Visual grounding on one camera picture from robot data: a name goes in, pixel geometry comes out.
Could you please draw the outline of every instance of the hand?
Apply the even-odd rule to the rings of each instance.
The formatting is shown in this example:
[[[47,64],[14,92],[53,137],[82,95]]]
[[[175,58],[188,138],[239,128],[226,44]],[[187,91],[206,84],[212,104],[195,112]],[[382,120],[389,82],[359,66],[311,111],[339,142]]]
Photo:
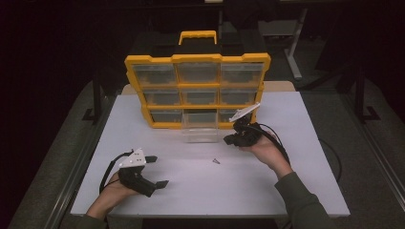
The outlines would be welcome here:
[[[118,172],[113,174],[108,183],[110,184],[104,188],[89,208],[86,215],[104,220],[114,207],[119,205],[126,198],[137,194],[136,191],[125,187],[119,182]]]
[[[293,172],[291,166],[284,159],[281,152],[264,135],[260,137],[256,144],[249,147],[239,147],[239,149],[241,151],[251,152],[260,161],[273,170],[279,179]]]

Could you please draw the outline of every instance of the yellow organizer box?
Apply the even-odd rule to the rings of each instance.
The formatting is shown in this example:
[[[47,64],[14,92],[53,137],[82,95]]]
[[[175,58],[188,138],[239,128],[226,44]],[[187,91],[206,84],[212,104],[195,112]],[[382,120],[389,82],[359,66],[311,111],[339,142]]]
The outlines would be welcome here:
[[[236,110],[260,102],[270,56],[257,31],[221,40],[215,31],[145,32],[125,65],[152,128],[180,129],[186,121],[229,129]]]

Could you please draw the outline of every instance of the dark background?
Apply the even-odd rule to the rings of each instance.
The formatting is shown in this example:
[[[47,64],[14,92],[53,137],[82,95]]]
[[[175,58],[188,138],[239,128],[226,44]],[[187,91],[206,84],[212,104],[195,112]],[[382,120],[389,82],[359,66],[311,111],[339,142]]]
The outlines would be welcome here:
[[[98,8],[106,2],[0,3],[1,227],[9,224],[75,98],[94,73],[99,72],[107,94],[127,83],[123,60],[138,32],[216,30],[214,10],[134,13]],[[121,0],[110,7],[128,2],[152,1]],[[280,11],[284,17],[293,10]],[[309,11],[302,37],[328,38],[319,69],[333,71],[360,56],[366,76],[405,120],[402,12],[396,1],[355,1],[339,9],[318,6]]]

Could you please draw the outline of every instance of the white table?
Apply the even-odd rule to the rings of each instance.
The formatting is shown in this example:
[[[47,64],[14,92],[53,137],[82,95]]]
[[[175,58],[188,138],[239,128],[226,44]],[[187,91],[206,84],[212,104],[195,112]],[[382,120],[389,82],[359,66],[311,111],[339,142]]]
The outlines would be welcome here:
[[[257,120],[282,139],[291,165],[331,217],[350,214],[334,179],[299,93],[264,93]],[[220,130],[220,137],[234,133]],[[134,196],[112,215],[134,218],[262,218],[283,217],[284,202],[274,188],[276,176],[253,155],[218,143],[183,143],[180,130],[151,129],[140,113],[136,95],[119,95],[96,147],[71,210],[83,215],[98,196],[109,162],[141,147],[158,156],[142,174],[166,188],[150,198]],[[217,158],[221,164],[212,162]],[[119,161],[113,172],[118,169]]]

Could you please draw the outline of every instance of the forearm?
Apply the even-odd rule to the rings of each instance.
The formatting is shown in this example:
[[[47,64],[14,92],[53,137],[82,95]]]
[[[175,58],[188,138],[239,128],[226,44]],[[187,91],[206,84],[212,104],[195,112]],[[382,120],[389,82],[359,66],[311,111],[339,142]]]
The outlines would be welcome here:
[[[309,192],[296,173],[282,177],[275,187],[286,203],[295,229],[336,228],[318,197]]]

